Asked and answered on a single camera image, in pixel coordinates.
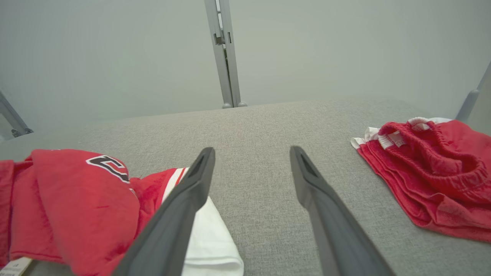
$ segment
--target gray fabric surface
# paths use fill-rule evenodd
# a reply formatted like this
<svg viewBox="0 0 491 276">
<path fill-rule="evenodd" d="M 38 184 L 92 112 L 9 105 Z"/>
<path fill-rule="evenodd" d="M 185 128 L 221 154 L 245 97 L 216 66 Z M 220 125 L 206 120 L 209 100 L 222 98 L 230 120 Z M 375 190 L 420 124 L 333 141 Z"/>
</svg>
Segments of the gray fabric surface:
<svg viewBox="0 0 491 276">
<path fill-rule="evenodd" d="M 373 97 L 190 112 L 34 133 L 1 144 L 0 158 L 21 160 L 36 148 L 83 149 L 119 158 L 130 176 L 143 177 L 189 166 L 212 146 L 217 164 L 210 196 L 245 275 L 320 275 L 310 220 L 297 202 L 290 170 L 289 148 L 299 145 L 397 275 L 490 275 L 491 245 L 414 226 L 350 145 L 367 126 L 434 115 Z"/>
</svg>

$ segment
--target printed number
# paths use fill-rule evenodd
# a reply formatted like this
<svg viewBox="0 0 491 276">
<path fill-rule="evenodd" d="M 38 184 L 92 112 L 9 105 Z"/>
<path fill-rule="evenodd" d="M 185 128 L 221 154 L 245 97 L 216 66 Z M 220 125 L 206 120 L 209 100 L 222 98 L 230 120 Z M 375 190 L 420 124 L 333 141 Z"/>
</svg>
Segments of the printed number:
<svg viewBox="0 0 491 276">
<path fill-rule="evenodd" d="M 101 155 L 101 156 L 96 156 L 96 157 L 87 159 L 86 162 L 89 165 L 98 166 L 98 167 L 101 167 L 101 168 L 107 170 L 111 174 L 119 177 L 119 179 L 121 179 L 121 181 L 123 181 L 124 183 L 130 182 L 130 180 L 128 178 L 128 174 L 126 174 L 124 172 L 119 172 L 109 165 L 109 163 L 112 163 L 116 168 L 125 168 L 123 164 L 121 164 L 120 162 L 118 162 L 118 160 L 116 160 L 112 157 L 109 157 L 107 155 Z"/>
</svg>

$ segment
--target white wall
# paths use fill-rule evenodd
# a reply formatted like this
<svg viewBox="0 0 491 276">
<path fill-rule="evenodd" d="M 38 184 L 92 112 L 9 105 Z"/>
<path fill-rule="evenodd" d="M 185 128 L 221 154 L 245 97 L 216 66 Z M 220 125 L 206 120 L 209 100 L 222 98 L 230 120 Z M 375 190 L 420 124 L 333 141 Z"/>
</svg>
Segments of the white wall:
<svg viewBox="0 0 491 276">
<path fill-rule="evenodd" d="M 491 61 L 489 0 L 230 0 L 241 100 L 379 94 L 454 118 Z"/>
<path fill-rule="evenodd" d="M 2 0 L 0 90 L 34 131 L 223 105 L 203 0 Z"/>
<path fill-rule="evenodd" d="M 12 126 L 7 119 L 0 113 L 0 142 L 14 138 L 12 136 Z"/>
</svg>

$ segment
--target red cloth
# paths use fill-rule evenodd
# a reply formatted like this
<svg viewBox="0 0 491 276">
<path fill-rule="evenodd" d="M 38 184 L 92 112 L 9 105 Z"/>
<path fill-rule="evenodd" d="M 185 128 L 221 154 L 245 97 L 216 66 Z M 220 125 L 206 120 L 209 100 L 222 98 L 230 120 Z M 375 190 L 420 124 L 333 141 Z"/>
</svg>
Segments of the red cloth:
<svg viewBox="0 0 491 276">
<path fill-rule="evenodd" d="M 358 152 L 414 224 L 491 243 L 491 137 L 456 120 L 426 125 L 387 123 Z"/>
<path fill-rule="evenodd" d="M 122 162 L 80 150 L 34 150 L 0 162 L 0 266 L 30 257 L 110 275 L 162 201 L 176 169 L 128 179 Z"/>
</svg>

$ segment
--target folded clothing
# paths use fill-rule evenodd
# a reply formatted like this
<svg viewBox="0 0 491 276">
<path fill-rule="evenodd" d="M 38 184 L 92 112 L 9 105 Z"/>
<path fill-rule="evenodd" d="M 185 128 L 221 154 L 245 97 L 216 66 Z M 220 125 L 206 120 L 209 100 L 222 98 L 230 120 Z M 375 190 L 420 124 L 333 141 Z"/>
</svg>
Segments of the folded clothing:
<svg viewBox="0 0 491 276">
<path fill-rule="evenodd" d="M 177 169 L 174 172 L 163 193 L 162 203 L 175 185 L 179 183 L 180 176 L 186 174 L 188 169 Z M 182 275 L 244 275 L 244 262 L 210 197 L 194 216 Z"/>
<path fill-rule="evenodd" d="M 456 120 L 416 117 L 368 128 L 351 144 L 414 224 L 491 243 L 491 137 Z"/>
<path fill-rule="evenodd" d="M 110 275 L 185 172 L 185 168 L 173 168 L 130 179 L 120 160 L 72 149 L 34 150 L 23 162 L 1 161 L 0 266 L 29 257 L 68 264 L 80 276 Z M 199 219 L 201 224 L 206 224 L 206 219 L 200 216 L 213 212 L 212 221 L 218 220 L 216 216 L 221 220 L 216 209 L 199 216 L 200 211 L 195 221 Z M 191 235 L 202 238 L 200 229 L 206 227 L 225 224 L 194 225 Z M 220 230 L 230 237 L 226 227 Z M 227 243 L 218 240 L 218 244 L 228 246 L 228 257 L 243 271 L 231 237 Z M 192 250 L 199 257 L 202 248 L 213 251 L 201 243 L 194 247 L 190 243 L 187 254 Z M 205 270 L 198 272 L 204 275 Z"/>
</svg>

